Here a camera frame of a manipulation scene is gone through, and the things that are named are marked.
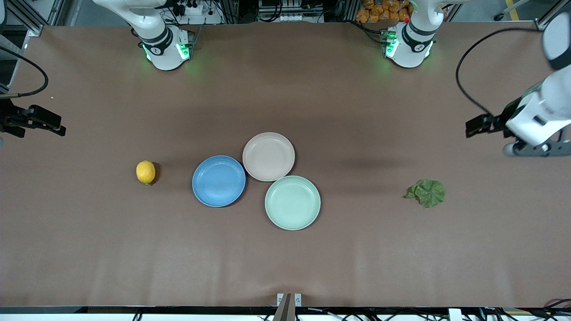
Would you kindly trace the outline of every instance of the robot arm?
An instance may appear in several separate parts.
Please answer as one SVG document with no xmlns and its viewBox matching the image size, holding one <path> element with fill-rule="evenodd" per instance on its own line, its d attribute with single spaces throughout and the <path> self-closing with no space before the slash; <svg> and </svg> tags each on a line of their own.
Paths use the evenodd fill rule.
<svg viewBox="0 0 571 321">
<path fill-rule="evenodd" d="M 500 116 L 480 115 L 466 123 L 466 136 L 503 131 L 516 137 L 504 151 L 512 156 L 568 156 L 571 142 L 571 17 L 563 12 L 547 25 L 542 44 L 555 72 L 507 105 Z"/>
<path fill-rule="evenodd" d="M 166 27 L 163 18 L 154 9 L 164 5 L 166 0 L 93 0 L 93 2 L 119 15 L 142 38 L 159 37 Z"/>
<path fill-rule="evenodd" d="M 385 48 L 385 56 L 405 68 L 419 66 L 430 54 L 433 39 L 444 21 L 441 4 L 466 3 L 471 0 L 415 0 L 415 10 L 409 22 L 399 22 L 389 28 L 396 35 Z"/>
<path fill-rule="evenodd" d="M 167 26 L 155 7 L 166 0 L 93 0 L 125 19 L 143 42 L 147 59 L 161 70 L 173 70 L 189 60 L 194 33 Z"/>
</svg>

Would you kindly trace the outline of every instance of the brown table surface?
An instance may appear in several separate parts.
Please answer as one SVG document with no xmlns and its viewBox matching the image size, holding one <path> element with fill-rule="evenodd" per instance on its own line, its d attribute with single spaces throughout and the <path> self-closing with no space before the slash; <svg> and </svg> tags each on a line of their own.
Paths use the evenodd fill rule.
<svg viewBox="0 0 571 321">
<path fill-rule="evenodd" d="M 464 137 L 480 114 L 454 80 L 462 53 L 506 25 L 444 24 L 406 70 L 351 25 L 202 29 L 194 59 L 153 68 L 128 28 L 47 27 L 26 56 L 50 77 L 32 103 L 67 135 L 2 135 L 0 305 L 543 306 L 571 296 L 571 158 L 508 158 L 501 133 Z M 550 70 L 539 34 L 501 34 L 466 59 L 465 87 L 499 113 Z M 23 65 L 16 88 L 41 76 Z M 241 160 L 274 131 L 291 174 L 318 187 L 316 222 L 284 231 L 270 183 L 209 208 L 197 165 Z M 152 187 L 138 162 L 162 166 Z M 402 196 L 443 182 L 433 209 Z"/>
</svg>

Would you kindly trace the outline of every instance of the orange bag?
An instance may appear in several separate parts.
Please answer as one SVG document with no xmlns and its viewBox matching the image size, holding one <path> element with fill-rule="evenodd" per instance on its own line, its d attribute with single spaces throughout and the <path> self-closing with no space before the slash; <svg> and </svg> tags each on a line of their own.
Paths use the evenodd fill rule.
<svg viewBox="0 0 571 321">
<path fill-rule="evenodd" d="M 389 6 L 390 12 L 399 12 L 400 9 L 400 1 L 399 0 L 392 0 L 392 4 Z"/>
<path fill-rule="evenodd" d="M 383 13 L 383 6 L 381 5 L 374 5 L 373 8 L 371 8 L 371 14 L 374 15 L 380 15 L 381 13 Z"/>
<path fill-rule="evenodd" d="M 410 18 L 408 15 L 407 9 L 400 9 L 399 10 L 399 21 L 405 21 L 407 18 Z"/>
<path fill-rule="evenodd" d="M 363 0 L 363 7 L 365 7 L 365 9 L 370 9 L 375 5 L 375 0 Z"/>
<path fill-rule="evenodd" d="M 365 23 L 368 20 L 368 10 L 363 10 L 363 9 L 359 9 L 359 11 L 357 11 L 357 14 L 355 15 L 355 21 L 356 22 L 360 22 L 360 23 Z"/>
<path fill-rule="evenodd" d="M 383 13 L 381 13 L 381 16 L 379 16 L 379 20 L 387 20 L 388 18 L 389 18 L 389 10 L 383 11 Z"/>
</svg>

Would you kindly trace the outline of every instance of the metal frame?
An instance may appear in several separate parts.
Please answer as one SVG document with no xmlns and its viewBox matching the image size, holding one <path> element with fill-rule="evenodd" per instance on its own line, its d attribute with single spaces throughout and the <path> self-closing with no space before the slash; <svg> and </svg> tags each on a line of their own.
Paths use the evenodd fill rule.
<svg viewBox="0 0 571 321">
<path fill-rule="evenodd" d="M 462 4 L 459 5 L 453 5 L 449 10 L 448 10 L 448 16 L 446 17 L 446 22 L 450 22 L 452 21 L 452 19 L 454 19 L 454 16 L 456 16 L 456 14 L 458 13 L 458 11 L 460 10 L 460 8 L 462 8 Z"/>
<path fill-rule="evenodd" d="M 547 11 L 541 18 L 535 19 L 535 24 L 539 30 L 544 30 L 551 18 L 553 18 L 559 11 L 571 0 L 559 0 L 557 3 L 551 8 L 551 10 Z"/>
<path fill-rule="evenodd" d="M 8 26 L 6 28 L 6 30 L 25 31 L 26 32 L 26 36 L 24 37 L 24 42 L 22 43 L 22 48 L 18 52 L 19 54 L 23 54 L 24 50 L 28 47 L 28 43 L 30 42 L 30 37 L 34 36 L 33 32 L 31 30 L 29 30 L 28 28 L 26 28 L 25 26 Z M 14 60 L 16 60 L 16 65 L 14 66 L 14 70 L 12 71 L 12 75 L 10 77 L 10 82 L 7 84 L 6 83 L 0 83 L 0 93 L 2 93 L 2 94 L 7 94 L 8 91 L 10 90 L 10 88 L 12 87 L 16 73 L 18 72 L 18 69 L 20 68 L 20 65 L 22 64 L 21 59 L 14 57 Z"/>
<path fill-rule="evenodd" d="M 66 0 L 55 0 L 54 5 L 51 7 L 50 15 L 47 17 L 48 25 L 56 26 L 59 18 L 62 15 L 62 7 Z"/>
<path fill-rule="evenodd" d="M 39 37 L 44 25 L 49 25 L 48 21 L 24 0 L 7 0 L 6 6 L 8 11 L 31 31 L 31 36 Z"/>
<path fill-rule="evenodd" d="M 301 7 L 301 0 L 281 0 L 282 8 L 280 10 L 280 18 L 276 22 L 280 22 L 282 17 L 289 15 L 301 15 L 303 18 L 319 18 L 323 15 L 323 5 L 305 9 Z M 275 5 L 264 5 L 262 0 L 258 0 L 258 13 L 261 18 L 269 19 L 276 13 Z"/>
<path fill-rule="evenodd" d="M 233 25 L 238 23 L 238 4 L 238 0 L 220 0 L 226 24 Z"/>
</svg>

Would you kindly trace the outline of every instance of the black cable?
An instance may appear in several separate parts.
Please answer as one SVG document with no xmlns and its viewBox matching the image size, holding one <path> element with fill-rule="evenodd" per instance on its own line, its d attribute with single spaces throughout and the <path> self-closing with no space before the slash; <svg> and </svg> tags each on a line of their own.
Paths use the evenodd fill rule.
<svg viewBox="0 0 571 321">
<path fill-rule="evenodd" d="M 346 315 L 344 318 L 342 318 L 341 321 L 347 321 L 347 318 L 349 318 L 350 316 L 356 317 L 357 319 L 359 319 L 359 321 L 365 321 L 365 320 L 363 320 L 360 316 L 358 316 L 358 315 L 356 315 L 356 314 L 348 314 L 348 315 Z"/>
<path fill-rule="evenodd" d="M 462 58 L 460 58 L 460 61 L 458 61 L 458 66 L 456 66 L 456 85 L 458 85 L 458 88 L 460 89 L 460 91 L 464 94 L 464 96 L 466 96 L 466 98 L 471 101 L 474 105 L 476 105 L 478 108 L 482 109 L 482 111 L 484 111 L 486 114 L 493 116 L 492 112 L 489 111 L 486 107 L 484 107 L 482 104 L 480 104 L 478 101 L 476 101 L 474 98 L 472 98 L 472 96 L 470 96 L 466 90 L 464 89 L 464 87 L 462 87 L 462 84 L 460 84 L 460 77 L 459 77 L 459 73 L 460 73 L 460 66 L 462 65 L 464 58 L 466 58 L 466 56 L 480 43 L 482 43 L 484 40 L 497 35 L 499 33 L 504 33 L 506 31 L 525 31 L 525 32 L 541 32 L 540 30 L 537 29 L 531 29 L 531 28 L 522 28 L 522 27 L 511 27 L 511 28 L 506 28 L 506 29 L 500 29 L 500 30 L 496 30 L 492 33 L 490 33 L 489 35 L 487 35 L 486 37 L 483 37 L 482 39 L 478 40 L 475 44 L 473 44 L 465 53 L 464 55 L 462 55 Z"/>
<path fill-rule="evenodd" d="M 414 313 L 414 314 L 416 314 L 416 315 L 426 314 L 426 315 L 432 315 L 432 316 L 434 316 L 434 317 L 438 316 L 438 317 L 440 318 L 440 320 L 448 320 L 448 319 L 449 319 L 449 318 L 448 318 L 447 316 L 445 316 L 445 315 L 438 315 L 438 314 L 431 314 L 431 313 L 428 313 L 428 314 L 427 314 L 427 313 L 424 313 L 424 312 L 422 312 L 422 311 L 415 310 L 415 309 L 412 309 L 412 308 L 407 308 L 407 309 L 405 309 L 404 311 L 410 311 L 410 312 L 412 312 L 412 313 Z"/>
<path fill-rule="evenodd" d="M 364 30 L 363 30 L 363 32 L 365 32 L 367 37 L 369 37 L 369 39 L 374 43 L 378 43 L 380 45 L 390 45 L 391 44 L 390 42 L 387 42 L 387 41 L 380 41 L 380 40 L 374 39 L 373 36 L 371 36 L 368 32 L 366 32 Z"/>
<path fill-rule="evenodd" d="M 558 306 L 559 304 L 565 303 L 565 302 L 571 302 L 571 299 L 559 300 L 559 301 L 557 301 L 557 302 L 555 302 L 555 303 L 552 303 L 552 304 L 550 304 L 550 305 L 548 305 L 548 306 L 545 306 L 545 307 L 543 307 L 543 308 L 544 308 L 544 309 L 553 308 L 553 307 L 556 307 L 556 306 Z"/>
<path fill-rule="evenodd" d="M 280 15 L 282 14 L 282 9 L 283 9 L 283 3 L 282 0 L 276 0 L 276 10 L 274 10 L 274 14 L 272 15 L 272 17 L 268 20 L 264 20 L 264 19 L 260 19 L 260 21 L 263 22 L 273 22 L 276 21 L 276 19 L 278 19 L 280 17 Z"/>
<path fill-rule="evenodd" d="M 28 58 L 24 57 L 23 55 L 17 54 L 17 53 L 15 53 L 15 52 L 13 52 L 12 50 L 8 49 L 8 48 L 5 48 L 5 47 L 3 47 L 3 46 L 0 46 L 0 50 L 5 51 L 5 52 L 7 52 L 7 53 L 9 53 L 9 54 L 11 54 L 11 55 L 13 55 L 13 56 L 16 56 L 16 57 L 20 58 L 21 60 L 23 60 L 23 61 L 29 63 L 30 65 L 32 65 L 33 67 L 35 67 L 40 73 L 42 73 L 42 76 L 43 76 L 43 85 L 42 85 L 40 88 L 38 88 L 38 89 L 36 89 L 36 90 L 29 91 L 29 92 L 27 92 L 27 93 L 18 93 L 18 94 L 16 94 L 18 97 L 25 97 L 25 96 L 35 95 L 35 94 L 39 93 L 40 91 L 44 90 L 44 89 L 47 87 L 47 81 L 48 81 L 48 79 L 47 79 L 47 74 L 46 74 L 45 71 L 43 71 L 43 69 L 42 69 L 40 66 L 36 65 L 33 61 L 29 60 Z"/>
<path fill-rule="evenodd" d="M 504 321 L 504 318 L 501 317 L 500 313 L 498 312 L 497 309 L 494 309 L 494 314 L 496 315 L 496 320 L 497 321 Z"/>
<path fill-rule="evenodd" d="M 512 317 L 509 313 L 505 312 L 504 308 L 498 308 L 498 310 L 500 310 L 500 312 L 502 312 L 503 314 L 505 314 L 509 319 L 511 319 L 512 321 L 519 321 L 518 319 Z"/>
<path fill-rule="evenodd" d="M 181 24 L 178 22 L 178 19 L 177 19 L 177 17 L 176 17 L 176 15 L 175 15 L 175 13 L 174 13 L 174 12 L 172 12 L 172 9 L 171 9 L 170 7 L 167 7 L 167 9 L 168 9 L 168 10 L 171 12 L 171 14 L 172 14 L 172 18 L 175 20 L 175 26 L 177 26 L 177 27 L 180 27 L 180 26 L 181 26 Z"/>
<path fill-rule="evenodd" d="M 377 316 L 377 312 L 376 309 L 373 308 L 372 311 L 366 311 L 364 312 L 364 315 L 367 317 L 367 319 L 369 319 L 370 321 L 383 321 L 381 320 L 378 316 Z"/>
<path fill-rule="evenodd" d="M 350 24 L 356 26 L 357 28 L 359 28 L 359 29 L 361 29 L 362 31 L 365 31 L 365 32 L 369 32 L 369 33 L 372 33 L 372 34 L 381 34 L 381 31 L 369 29 L 369 28 L 363 26 L 362 23 L 358 23 L 358 22 L 353 21 L 353 20 L 343 20 L 342 22 L 349 22 Z"/>
<path fill-rule="evenodd" d="M 137 313 L 135 313 L 135 315 L 133 316 L 132 321 L 141 321 L 142 319 L 143 319 L 143 312 L 141 312 L 141 309 L 139 309 Z"/>
<path fill-rule="evenodd" d="M 224 15 L 224 19 L 226 20 L 226 24 L 228 24 L 228 20 L 231 20 L 231 19 L 228 19 L 227 14 L 228 14 L 230 17 L 234 17 L 234 18 L 236 18 L 236 19 L 239 19 L 239 17 L 237 17 L 237 16 L 235 16 L 235 15 L 233 15 L 233 14 L 231 14 L 231 13 L 226 13 L 226 11 L 222 10 L 222 8 L 220 7 L 220 5 L 218 4 L 217 1 L 214 1 L 214 5 L 215 5 L 216 8 L 218 8 L 218 9 L 220 10 L 220 12 Z"/>
<path fill-rule="evenodd" d="M 327 11 L 323 11 L 323 8 L 322 8 L 321 14 L 320 14 L 319 17 L 317 18 L 317 23 L 319 23 L 319 19 L 321 19 L 321 16 L 322 16 L 322 15 L 324 15 L 324 14 L 330 12 L 330 11 L 333 11 L 334 9 L 335 9 L 335 8 L 331 8 L 331 9 L 329 9 L 329 10 L 327 10 Z"/>
<path fill-rule="evenodd" d="M 548 316 L 547 318 L 545 318 L 545 320 L 543 321 L 549 321 L 550 319 L 553 319 L 555 321 L 559 321 L 557 320 L 557 318 L 555 317 L 557 315 L 557 312 L 555 312 L 554 314 L 551 314 L 550 316 Z"/>
<path fill-rule="evenodd" d="M 393 315 L 389 316 L 385 321 L 390 321 L 392 318 L 396 317 L 396 315 L 399 313 L 400 311 L 396 311 Z"/>
<path fill-rule="evenodd" d="M 411 310 L 411 312 L 413 312 L 413 314 L 415 314 L 415 315 L 417 315 L 417 316 L 419 316 L 419 317 L 425 319 L 426 321 L 432 321 L 432 320 L 430 320 L 430 318 L 428 318 L 427 316 L 424 316 L 424 315 L 422 315 L 422 314 L 420 314 L 420 313 L 417 313 L 417 312 L 414 312 L 414 311 L 412 311 L 412 310 Z"/>
</svg>

